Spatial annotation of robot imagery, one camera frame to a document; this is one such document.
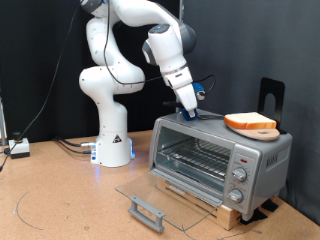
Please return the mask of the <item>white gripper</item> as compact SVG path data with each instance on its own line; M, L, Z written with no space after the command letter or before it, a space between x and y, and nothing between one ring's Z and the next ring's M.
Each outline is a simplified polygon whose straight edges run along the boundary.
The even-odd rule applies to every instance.
M174 91L191 118L196 116L197 100L192 86L192 76L188 67L164 76L166 84Z

